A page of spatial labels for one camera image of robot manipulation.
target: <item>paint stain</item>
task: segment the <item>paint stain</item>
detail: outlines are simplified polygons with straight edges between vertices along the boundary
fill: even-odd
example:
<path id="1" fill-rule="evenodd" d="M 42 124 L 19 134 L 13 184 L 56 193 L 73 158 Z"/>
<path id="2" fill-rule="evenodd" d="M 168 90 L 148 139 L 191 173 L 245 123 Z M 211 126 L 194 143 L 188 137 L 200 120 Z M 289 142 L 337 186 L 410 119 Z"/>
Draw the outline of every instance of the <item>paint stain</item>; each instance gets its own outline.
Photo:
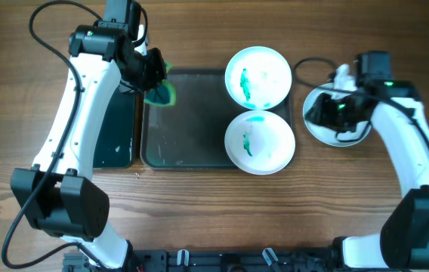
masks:
<path id="1" fill-rule="evenodd" d="M 253 156 L 252 152 L 250 151 L 250 133 L 245 132 L 245 134 L 243 134 L 243 148 L 246 150 L 246 152 L 248 153 L 248 155 Z"/>
<path id="2" fill-rule="evenodd" d="M 246 76 L 246 68 L 243 69 L 242 72 L 242 78 L 239 80 L 239 86 L 243 88 L 243 94 L 245 95 L 246 101 L 250 101 L 250 98 L 252 97 L 252 94 L 250 94 L 250 89 L 248 87 L 249 80 Z"/>
<path id="3" fill-rule="evenodd" d="M 243 103 L 243 105 L 245 105 L 249 109 L 256 109 L 257 108 L 254 104 L 251 104 L 248 102 Z"/>
<path id="4" fill-rule="evenodd" d="M 263 116 L 253 116 L 248 118 L 246 121 L 248 122 L 263 122 L 265 118 Z"/>

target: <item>wood grain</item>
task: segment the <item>wood grain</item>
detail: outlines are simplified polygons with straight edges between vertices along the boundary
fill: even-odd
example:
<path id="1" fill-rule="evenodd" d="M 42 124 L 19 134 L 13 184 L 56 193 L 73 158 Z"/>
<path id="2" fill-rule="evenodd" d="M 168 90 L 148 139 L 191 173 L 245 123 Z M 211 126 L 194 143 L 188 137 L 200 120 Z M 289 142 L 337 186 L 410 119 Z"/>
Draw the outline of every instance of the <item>wood grain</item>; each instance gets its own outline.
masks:
<path id="1" fill-rule="evenodd" d="M 239 50 L 264 45 L 290 64 L 304 57 L 351 63 L 355 54 L 389 50 L 394 75 L 418 87 L 429 122 L 429 2 L 145 1 L 150 41 L 176 66 L 226 66 Z M 19 211 L 9 188 L 14 168 L 28 168 L 53 122 L 66 67 L 29 36 L 35 1 L 0 2 L 0 250 Z M 91 5 L 103 13 L 103 5 Z M 69 34 L 94 18 L 73 7 L 41 13 L 35 29 L 67 54 Z M 323 82 L 326 67 L 301 75 Z M 297 150 L 293 163 L 267 177 L 241 171 L 154 172 L 138 160 L 123 170 L 97 171 L 110 196 L 110 220 L 136 249 L 288 249 L 324 246 L 336 236 L 377 232 L 400 199 L 394 169 L 377 133 L 336 149 L 304 127 L 309 88 L 293 95 Z M 31 260 L 62 242 L 22 221 L 10 257 Z M 61 255 L 30 270 L 58 270 Z M 7 270 L 1 263 L 0 270 Z"/>

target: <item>metal clamp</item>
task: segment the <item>metal clamp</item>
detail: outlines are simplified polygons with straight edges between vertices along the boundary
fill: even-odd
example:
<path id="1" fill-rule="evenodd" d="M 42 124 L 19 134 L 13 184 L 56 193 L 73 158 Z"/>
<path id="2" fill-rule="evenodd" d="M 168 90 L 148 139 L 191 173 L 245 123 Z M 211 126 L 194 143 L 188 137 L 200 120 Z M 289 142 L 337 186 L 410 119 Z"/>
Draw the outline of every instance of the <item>metal clamp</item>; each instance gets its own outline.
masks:
<path id="1" fill-rule="evenodd" d="M 263 258 L 267 262 L 268 266 L 272 268 L 273 272 L 282 272 L 278 266 L 278 258 L 276 257 L 273 249 L 266 248 L 261 254 L 263 255 Z"/>
<path id="2" fill-rule="evenodd" d="M 183 272 L 187 272 L 187 268 L 190 266 L 190 252 L 186 249 L 182 249 L 177 252 L 177 262 L 178 267 L 182 267 Z"/>

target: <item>white bowl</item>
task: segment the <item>white bowl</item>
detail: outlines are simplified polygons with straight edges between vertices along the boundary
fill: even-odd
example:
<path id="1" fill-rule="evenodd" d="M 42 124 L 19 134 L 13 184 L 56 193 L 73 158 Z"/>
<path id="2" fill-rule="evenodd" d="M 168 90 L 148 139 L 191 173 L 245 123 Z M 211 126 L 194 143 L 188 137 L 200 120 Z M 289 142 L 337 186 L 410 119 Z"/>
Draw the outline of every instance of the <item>white bowl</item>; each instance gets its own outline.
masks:
<path id="1" fill-rule="evenodd" d="M 332 83 L 327 83 L 327 84 L 322 85 L 321 87 L 332 88 L 332 86 L 333 86 Z M 340 98 L 343 98 L 343 97 L 346 97 L 349 95 L 349 94 L 341 94 L 341 93 L 337 93 L 337 92 L 333 92 L 333 91 L 327 91 L 327 90 L 322 90 L 322 89 L 316 88 L 308 94 L 307 98 L 305 98 L 304 108 L 302 109 L 302 116 L 305 116 L 305 113 L 307 113 L 307 111 L 309 111 L 312 108 L 313 103 L 315 103 L 315 100 L 322 93 L 331 94 L 332 98 L 334 98 L 334 99 L 340 99 Z M 364 138 L 367 137 L 367 135 L 369 134 L 369 132 L 371 131 L 371 128 L 372 128 L 372 127 L 369 127 L 369 129 L 366 131 L 366 133 L 363 135 L 363 137 L 359 141 L 340 142 L 337 140 L 337 138 L 339 140 L 358 139 L 360 137 L 360 135 L 364 132 L 364 128 L 367 125 L 367 121 L 359 122 L 357 124 L 355 132 L 349 132 L 348 131 L 345 133 L 340 133 L 337 136 L 337 138 L 335 138 L 335 130 L 332 130 L 332 129 L 326 128 L 326 127 L 322 127 L 319 125 L 314 125 L 313 123 L 305 120 L 305 118 L 304 118 L 304 122 L 305 122 L 305 126 L 307 126 L 308 131 L 310 131 L 310 133 L 315 138 L 317 138 L 317 140 L 323 142 L 324 144 L 331 145 L 333 147 L 349 147 L 351 145 L 358 144 L 360 141 L 364 140 Z"/>
<path id="2" fill-rule="evenodd" d="M 282 102 L 289 93 L 292 71 L 277 51 L 254 46 L 241 50 L 230 60 L 224 82 L 230 96 L 241 106 L 267 110 Z"/>
<path id="3" fill-rule="evenodd" d="M 224 147 L 243 171 L 268 175 L 283 169 L 295 153 L 289 124 L 275 113 L 249 110 L 228 125 Z"/>

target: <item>sponge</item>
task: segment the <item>sponge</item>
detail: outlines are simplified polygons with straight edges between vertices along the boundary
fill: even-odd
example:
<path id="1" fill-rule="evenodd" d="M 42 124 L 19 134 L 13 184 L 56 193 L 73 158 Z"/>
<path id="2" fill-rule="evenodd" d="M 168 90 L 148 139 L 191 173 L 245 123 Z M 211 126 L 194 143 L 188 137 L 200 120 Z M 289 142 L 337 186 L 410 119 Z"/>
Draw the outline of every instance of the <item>sponge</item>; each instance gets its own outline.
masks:
<path id="1" fill-rule="evenodd" d="M 173 67 L 169 62 L 165 62 L 166 73 Z M 167 80 L 163 79 L 161 85 L 150 90 L 144 97 L 144 103 L 156 107 L 170 107 L 176 104 L 176 89 Z"/>

